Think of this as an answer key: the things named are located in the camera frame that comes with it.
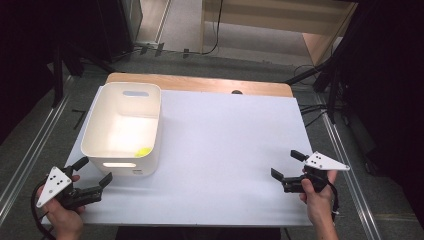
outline table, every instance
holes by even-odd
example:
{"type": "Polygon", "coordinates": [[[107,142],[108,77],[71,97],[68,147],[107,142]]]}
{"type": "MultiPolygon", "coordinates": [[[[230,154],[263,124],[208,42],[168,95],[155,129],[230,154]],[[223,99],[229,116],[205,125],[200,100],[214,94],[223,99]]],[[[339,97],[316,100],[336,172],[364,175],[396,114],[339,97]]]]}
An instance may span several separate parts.
{"type": "MultiPolygon", "coordinates": [[[[115,176],[102,201],[87,206],[82,215],[85,223],[311,225],[298,195],[284,193],[270,176],[271,167],[288,177],[299,176],[303,165],[289,156],[290,150],[312,153],[287,85],[119,73],[111,74],[107,83],[116,81],[155,83],[163,89],[159,167],[148,177],[115,176]],[[280,96],[218,93],[254,93],[255,88],[280,96]],[[246,131],[252,125],[255,128],[246,131]]],[[[79,144],[86,125],[87,119],[66,165],[83,156],[79,144]]],[[[81,180],[76,185],[82,188],[96,185],[103,177],[91,163],[78,174],[81,180]]]]}
{"type": "MultiPolygon", "coordinates": [[[[334,0],[225,0],[221,23],[301,32],[315,66],[342,37],[357,3],[334,0]]],[[[204,23],[217,22],[221,0],[202,0],[200,46],[204,23]]]]}

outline white plastic bin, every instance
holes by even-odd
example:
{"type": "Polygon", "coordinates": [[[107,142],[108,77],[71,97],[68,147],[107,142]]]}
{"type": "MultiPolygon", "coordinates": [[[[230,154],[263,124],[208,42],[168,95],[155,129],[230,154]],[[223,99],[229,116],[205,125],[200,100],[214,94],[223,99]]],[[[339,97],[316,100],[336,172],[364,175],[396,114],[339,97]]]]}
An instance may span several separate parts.
{"type": "Polygon", "coordinates": [[[105,174],[147,176],[158,165],[161,90],[154,84],[116,82],[100,91],[81,151],[105,174]]]}

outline yellow sticky note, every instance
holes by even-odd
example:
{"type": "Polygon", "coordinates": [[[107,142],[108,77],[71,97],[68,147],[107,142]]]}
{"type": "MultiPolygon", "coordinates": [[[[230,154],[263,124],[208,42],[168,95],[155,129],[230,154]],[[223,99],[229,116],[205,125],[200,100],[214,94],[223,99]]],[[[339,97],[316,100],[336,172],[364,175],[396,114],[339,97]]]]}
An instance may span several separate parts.
{"type": "Polygon", "coordinates": [[[152,149],[151,148],[141,148],[140,150],[138,150],[136,153],[135,153],[135,157],[144,157],[144,156],[147,156],[147,154],[149,154],[150,152],[152,151],[152,149]]]}

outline white tabletop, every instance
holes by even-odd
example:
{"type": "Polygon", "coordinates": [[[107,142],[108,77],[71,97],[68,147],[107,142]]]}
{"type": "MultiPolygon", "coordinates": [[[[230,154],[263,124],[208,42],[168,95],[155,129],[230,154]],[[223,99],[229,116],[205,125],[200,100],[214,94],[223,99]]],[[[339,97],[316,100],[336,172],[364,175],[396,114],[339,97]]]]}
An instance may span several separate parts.
{"type": "MultiPolygon", "coordinates": [[[[290,150],[311,154],[295,98],[162,91],[159,166],[148,177],[114,176],[102,201],[87,205],[85,223],[146,226],[311,225],[298,194],[284,193],[303,164],[290,150]]],[[[66,166],[83,157],[87,119],[66,166]]],[[[104,176],[88,163],[75,185],[104,176]]]]}

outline person's right hand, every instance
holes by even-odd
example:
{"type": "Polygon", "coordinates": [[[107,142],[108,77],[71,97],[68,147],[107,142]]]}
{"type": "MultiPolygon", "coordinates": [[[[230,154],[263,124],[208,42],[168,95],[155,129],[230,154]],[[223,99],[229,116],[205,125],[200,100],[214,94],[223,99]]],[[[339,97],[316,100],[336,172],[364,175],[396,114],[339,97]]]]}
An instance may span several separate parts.
{"type": "MultiPolygon", "coordinates": [[[[334,183],[337,171],[328,171],[327,176],[328,180],[334,183]]],[[[299,198],[307,204],[308,217],[317,231],[318,239],[338,239],[331,217],[331,187],[327,185],[321,192],[316,193],[309,179],[305,178],[301,183],[305,193],[301,193],[299,198]]]]}
{"type": "MultiPolygon", "coordinates": [[[[80,179],[79,175],[72,176],[72,181],[76,182],[80,179]]],[[[44,186],[37,191],[40,196],[44,186]]],[[[57,240],[77,240],[80,238],[83,229],[83,222],[79,214],[84,212],[85,206],[79,207],[76,211],[63,208],[63,206],[52,198],[43,206],[43,211],[47,213],[47,218],[54,226],[57,233],[57,240]]]]}

